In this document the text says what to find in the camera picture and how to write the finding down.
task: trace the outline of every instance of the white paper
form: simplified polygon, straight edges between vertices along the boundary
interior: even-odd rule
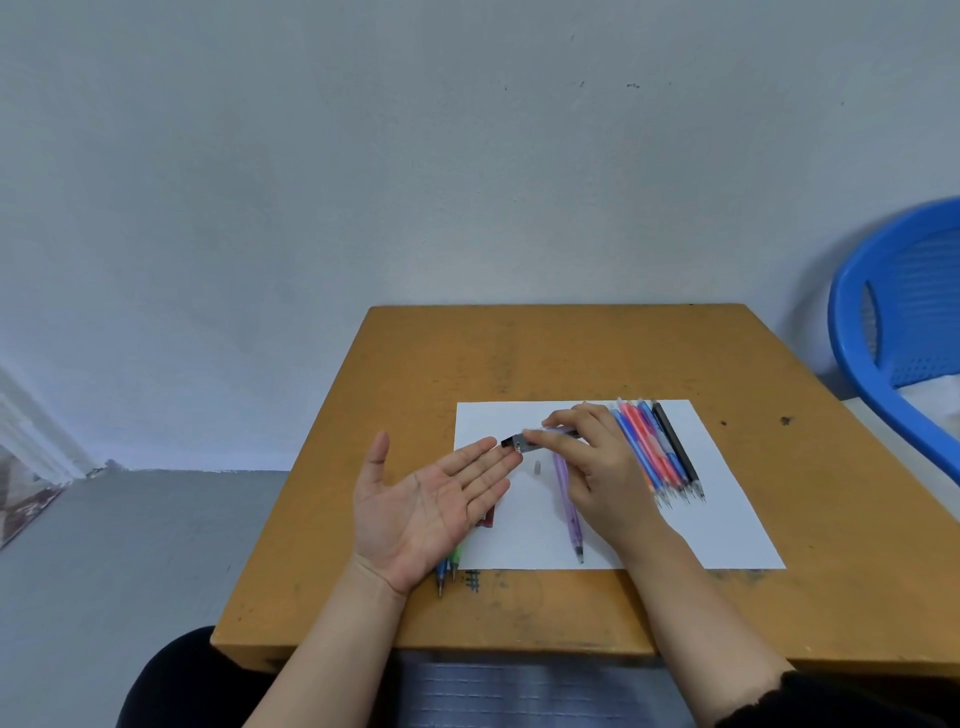
[[[555,409],[577,401],[488,401],[457,404],[454,448],[488,435],[502,440],[524,427],[540,426]],[[689,400],[660,404],[700,476],[706,500],[681,498],[660,509],[707,569],[784,569],[754,507],[736,482]],[[534,467],[540,461],[540,475]],[[581,516],[584,563],[570,545],[553,456],[528,452],[510,476],[507,495],[496,506],[493,528],[474,528],[464,542],[460,568],[620,569],[613,549]]]

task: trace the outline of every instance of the black sleeve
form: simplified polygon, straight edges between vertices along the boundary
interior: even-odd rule
[[[937,718],[875,700],[866,693],[831,685],[799,672],[785,672],[780,689],[763,695],[717,723],[717,728],[753,726],[945,726]]]

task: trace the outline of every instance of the black pen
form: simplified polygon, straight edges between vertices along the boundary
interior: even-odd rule
[[[561,434],[569,435],[574,439],[580,439],[580,433],[577,432],[577,430],[573,427],[545,427],[544,429],[549,429],[553,432],[560,432]],[[543,445],[536,445],[530,442],[523,436],[522,432],[518,432],[516,435],[511,435],[506,440],[501,440],[500,447],[513,448],[522,455],[524,452],[540,449],[543,447]]]
[[[690,487],[693,488],[693,492],[697,494],[700,500],[705,499],[704,488],[700,484],[700,477],[697,475],[697,472],[693,470],[693,463],[691,463],[690,458],[687,457],[686,450],[684,450],[680,438],[677,437],[677,432],[674,430],[673,425],[670,424],[666,412],[663,411],[663,407],[658,401],[651,400],[651,403],[653,404],[654,417],[657,418],[657,422],[660,423],[660,426],[663,428],[666,439],[670,441],[670,445],[673,446],[673,450],[677,453],[680,464],[684,466],[687,477],[690,478]]]

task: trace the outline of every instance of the finger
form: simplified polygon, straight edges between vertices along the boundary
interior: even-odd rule
[[[456,475],[494,445],[496,445],[496,438],[485,437],[472,445],[467,445],[465,448],[454,450],[449,455],[444,455],[437,461],[437,465],[447,475]]]
[[[549,422],[548,426],[576,427],[580,436],[594,446],[601,445],[609,434],[582,404],[577,404],[572,409],[558,409],[546,421]]]
[[[589,504],[590,498],[590,488],[587,485],[587,478],[584,476],[583,471],[576,466],[569,466],[569,463],[567,463],[567,465],[570,481],[566,491],[570,496],[570,500],[577,506],[577,509],[582,510]]]
[[[620,425],[616,423],[616,419],[611,414],[610,408],[603,404],[594,404],[593,402],[584,402],[583,404],[577,404],[574,409],[583,408],[587,410],[593,417],[596,418],[597,422],[604,426],[611,435],[616,437],[622,437],[623,432],[620,430]]]
[[[383,481],[383,464],[387,461],[387,452],[390,449],[390,435],[380,430],[373,437],[373,443],[367,448],[360,474],[357,476],[355,494],[359,497],[367,496],[377,490]]]
[[[464,488],[464,497],[467,499],[467,503],[474,498],[480,497],[484,491],[489,490],[493,485],[503,480],[522,462],[523,455],[514,449],[509,450],[504,458],[494,464],[485,473],[481,473],[478,477],[474,478],[469,485]]]
[[[493,483],[493,485],[480,494],[479,497],[472,500],[467,504],[467,523],[476,523],[484,517],[484,515],[493,508],[501,498],[503,494],[507,492],[507,489],[510,488],[510,481],[507,478],[503,480],[498,480]]]
[[[505,458],[511,452],[516,452],[516,450],[513,448],[502,448],[500,446],[488,450],[472,463],[463,468],[455,475],[455,477],[457,478],[457,481],[460,483],[461,487],[466,488],[473,480],[480,477],[480,475],[503,460],[503,458]]]
[[[560,455],[566,462],[578,468],[585,468],[595,456],[593,448],[587,443],[549,429],[525,429],[523,436],[534,445],[540,445]]]

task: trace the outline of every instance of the blue pen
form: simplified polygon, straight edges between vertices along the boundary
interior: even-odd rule
[[[437,596],[444,595],[444,578],[446,577],[446,570],[449,565],[449,559],[442,559],[437,565]]]
[[[650,405],[647,404],[647,400],[637,400],[636,406],[640,408],[640,412],[643,413],[643,418],[647,423],[653,428],[654,434],[657,436],[657,442],[660,443],[660,448],[666,453],[667,459],[670,461],[670,465],[673,466],[674,471],[676,471],[677,476],[680,478],[681,483],[684,486],[684,490],[690,485],[690,479],[686,476],[686,471],[684,466],[680,464],[680,458],[677,457],[677,452],[673,449],[673,446],[670,445],[669,439],[667,439],[666,432],[663,431],[663,427],[660,426],[660,420],[654,417],[653,410],[650,409]]]
[[[647,477],[650,478],[650,482],[654,486],[654,494],[660,498],[664,503],[670,505],[670,499],[666,497],[666,493],[663,492],[663,483],[660,482],[660,478],[657,477],[657,471],[654,470],[653,466],[647,460],[647,456],[643,454],[643,450],[640,449],[639,443],[636,441],[636,435],[634,434],[634,429],[631,427],[630,423],[627,422],[619,410],[612,409],[610,413],[613,415],[613,418],[616,420],[616,423],[620,425],[620,429],[623,430],[623,436],[627,438],[627,442],[630,443],[630,447],[633,449],[636,459],[640,461],[640,465],[643,467],[643,470],[646,471]]]

